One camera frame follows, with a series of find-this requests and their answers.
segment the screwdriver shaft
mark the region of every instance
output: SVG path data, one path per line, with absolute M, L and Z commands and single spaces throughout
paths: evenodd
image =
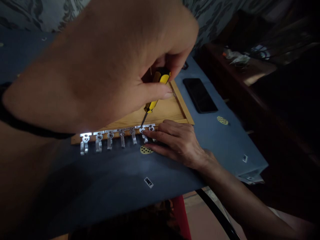
M 143 118 L 143 120 L 142 120 L 141 126 L 144 124 L 144 121 L 146 120 L 147 115 L 148 115 L 148 113 L 146 112 L 146 114 L 144 115 L 144 118 Z

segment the black wristband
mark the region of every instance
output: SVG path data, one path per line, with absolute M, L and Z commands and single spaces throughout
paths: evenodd
M 10 82 L 6 82 L 0 85 L 0 120 L 2 122 L 5 122 L 6 124 L 10 125 L 13 128 L 19 129 L 21 131 L 29 132 L 40 137 L 66 139 L 74 135 L 74 133 L 52 132 L 48 129 L 36 127 L 34 125 L 31 125 L 29 123 L 16 119 L 10 112 L 7 111 L 7 109 L 4 107 L 2 102 L 3 93 L 7 90 L 8 87 L 10 87 L 10 85 L 11 85 Z

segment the wooden frame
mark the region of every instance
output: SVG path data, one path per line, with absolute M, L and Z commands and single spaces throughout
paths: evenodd
M 194 121 L 190 115 L 187 105 L 185 104 L 182 98 L 182 95 L 178 89 L 177 84 L 173 80 L 169 83 L 169 85 L 174 92 L 174 96 L 166 100 L 159 100 L 156 108 L 154 109 L 154 112 L 148 114 L 145 124 L 147 125 L 147 124 L 154 123 L 156 124 L 155 128 L 157 128 L 158 125 L 163 122 L 163 120 L 170 119 L 175 122 L 189 123 L 194 125 Z M 138 111 L 128 114 L 127 116 L 121 118 L 120 120 L 115 121 L 95 132 L 139 126 L 145 114 L 145 111 L 143 110 L 143 108 L 144 106 Z M 126 131 L 125 135 L 130 136 L 129 131 Z M 106 140 L 107 135 L 104 134 L 103 136 L 104 136 L 103 140 Z M 119 137 L 119 133 L 116 132 L 114 134 L 114 138 L 118 138 L 118 137 Z M 96 140 L 95 136 L 90 137 L 90 142 L 95 140 Z M 80 144 L 80 142 L 81 142 L 80 134 L 76 134 L 71 138 L 71 144 Z

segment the black phone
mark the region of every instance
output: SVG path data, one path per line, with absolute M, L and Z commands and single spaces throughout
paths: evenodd
M 186 86 L 198 113 L 218 111 L 217 106 L 214 104 L 200 78 L 185 78 L 183 84 Z

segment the hand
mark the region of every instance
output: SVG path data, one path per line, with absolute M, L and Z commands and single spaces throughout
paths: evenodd
M 147 137 L 168 145 L 168 147 L 163 147 L 156 144 L 146 144 L 146 147 L 181 162 L 187 167 L 202 171 L 208 164 L 219 165 L 210 151 L 200 147 L 191 124 L 164 120 L 159 124 L 158 131 L 145 130 L 143 133 Z
M 16 118 L 52 131 L 98 130 L 147 102 L 170 98 L 168 86 L 141 77 L 165 64 L 174 79 L 197 33 L 180 0 L 92 0 L 5 92 L 3 103 Z

